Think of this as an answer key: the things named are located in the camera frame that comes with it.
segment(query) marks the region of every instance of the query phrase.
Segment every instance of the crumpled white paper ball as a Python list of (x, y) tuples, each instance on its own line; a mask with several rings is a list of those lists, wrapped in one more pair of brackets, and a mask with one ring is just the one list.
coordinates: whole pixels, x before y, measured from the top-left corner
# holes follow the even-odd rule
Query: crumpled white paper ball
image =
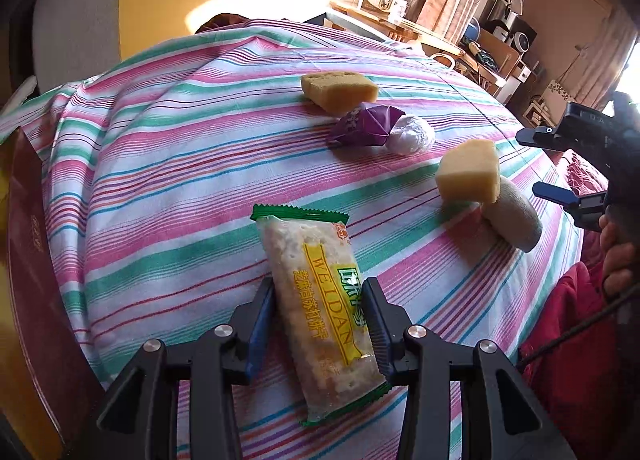
[(436, 132), (421, 117), (405, 114), (391, 129), (385, 147), (398, 155), (413, 155), (431, 150), (436, 140)]

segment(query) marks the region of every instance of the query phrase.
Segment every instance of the screw head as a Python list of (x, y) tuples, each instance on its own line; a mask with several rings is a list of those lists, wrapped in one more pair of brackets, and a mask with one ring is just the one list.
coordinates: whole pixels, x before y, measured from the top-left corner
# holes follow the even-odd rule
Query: screw head
[(498, 349), (498, 345), (493, 341), (489, 341), (489, 339), (482, 339), (482, 341), (480, 342), (480, 349), (485, 354), (492, 354)]
[(149, 339), (142, 345), (145, 352), (157, 352), (161, 346), (162, 343), (158, 339)]
[(420, 339), (420, 337), (424, 337), (427, 335), (427, 329), (422, 325), (411, 325), (407, 330), (407, 333), (411, 337), (415, 337), (416, 339)]
[(218, 325), (213, 330), (218, 337), (229, 337), (233, 332), (234, 328), (231, 325)]

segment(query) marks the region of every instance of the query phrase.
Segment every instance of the striped fabric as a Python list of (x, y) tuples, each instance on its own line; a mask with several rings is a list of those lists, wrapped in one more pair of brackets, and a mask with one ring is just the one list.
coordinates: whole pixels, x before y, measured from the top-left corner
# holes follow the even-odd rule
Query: striped fabric
[[(300, 75), (356, 70), (380, 102), (436, 130), (428, 155), (330, 150), (333, 119), (303, 98)], [(578, 260), (582, 234), (537, 180), (564, 185), (546, 155), (491, 96), (428, 58), (334, 30), (252, 20), (172, 40), (97, 78), (70, 83), (0, 119), (22, 125), (44, 161), (52, 259), (78, 342), (108, 384), (150, 338), (196, 339), (252, 299), (269, 272), (254, 203), (351, 215), (365, 276), (448, 341), (494, 339), (508, 354), (549, 290)], [(438, 160), (471, 137), (493, 140), (501, 173), (529, 196), (544, 231), (524, 254), (482, 222), (478, 206), (442, 206)], [(246, 459), (394, 458), (406, 390), (303, 429), (300, 387), (277, 323), (261, 373), (235, 390)], [(460, 454), (460, 390), (452, 457)], [(189, 457), (188, 383), (178, 457)]]

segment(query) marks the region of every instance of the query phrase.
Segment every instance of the yellow ribbon label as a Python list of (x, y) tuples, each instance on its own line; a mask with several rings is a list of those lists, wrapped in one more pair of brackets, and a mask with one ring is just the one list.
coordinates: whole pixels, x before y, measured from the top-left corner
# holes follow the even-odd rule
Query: yellow ribbon label
[(326, 309), (331, 326), (334, 330), (335, 340), (340, 348), (344, 364), (350, 364), (354, 359), (360, 359), (362, 352), (353, 342), (353, 326), (351, 315), (340, 294), (341, 287), (335, 282), (331, 268), (326, 262), (324, 249), (321, 245), (310, 246), (304, 244), (306, 261), (313, 271), (314, 278), (320, 288), (322, 303)]

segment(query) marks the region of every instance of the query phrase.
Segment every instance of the purple wrapper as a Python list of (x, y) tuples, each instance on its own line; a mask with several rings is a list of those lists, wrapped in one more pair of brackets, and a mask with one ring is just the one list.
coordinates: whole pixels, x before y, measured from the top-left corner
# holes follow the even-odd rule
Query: purple wrapper
[(326, 141), (344, 146), (383, 146), (402, 115), (404, 112), (393, 106), (360, 103), (340, 118)]

